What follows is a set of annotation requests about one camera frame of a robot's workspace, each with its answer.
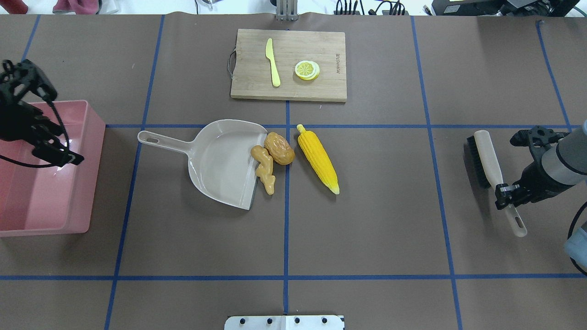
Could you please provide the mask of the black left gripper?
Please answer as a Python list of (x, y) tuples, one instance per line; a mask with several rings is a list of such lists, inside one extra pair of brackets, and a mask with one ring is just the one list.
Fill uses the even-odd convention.
[(40, 67), (29, 59), (17, 64), (2, 61), (0, 88), (1, 139), (23, 140), (32, 146), (31, 154), (56, 166), (80, 165), (85, 158), (61, 143), (65, 133), (61, 119), (52, 122), (42, 110), (24, 102), (27, 93), (40, 97), (53, 110), (57, 91)]

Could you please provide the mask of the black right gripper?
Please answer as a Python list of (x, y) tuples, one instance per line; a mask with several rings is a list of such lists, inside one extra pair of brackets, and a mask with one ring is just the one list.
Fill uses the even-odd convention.
[(508, 185), (505, 182), (495, 186), (495, 206), (502, 210), (513, 205), (537, 203), (555, 197), (568, 190), (570, 186), (562, 184), (547, 175), (542, 167), (542, 157), (547, 151), (553, 150), (568, 132), (554, 132), (543, 126), (535, 126), (530, 130), (519, 130), (510, 139), (510, 144), (516, 147), (528, 147), (534, 161), (524, 168), (521, 178)]

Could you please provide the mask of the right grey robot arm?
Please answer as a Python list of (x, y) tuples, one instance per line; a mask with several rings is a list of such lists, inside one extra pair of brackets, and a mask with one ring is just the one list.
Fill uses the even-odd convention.
[(480, 151), (483, 168), (495, 189), (497, 209), (505, 211), (512, 232), (517, 237), (527, 234), (516, 207), (528, 202), (555, 197), (586, 179), (586, 129), (570, 133), (554, 132), (543, 126), (520, 130), (510, 140), (513, 146), (527, 147), (534, 161), (518, 181), (504, 182), (499, 162), (490, 140)]

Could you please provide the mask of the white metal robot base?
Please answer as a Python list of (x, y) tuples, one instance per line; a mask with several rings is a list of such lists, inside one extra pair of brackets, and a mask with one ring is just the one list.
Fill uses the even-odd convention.
[(339, 315), (269, 315), (227, 318), (225, 330), (344, 330)]

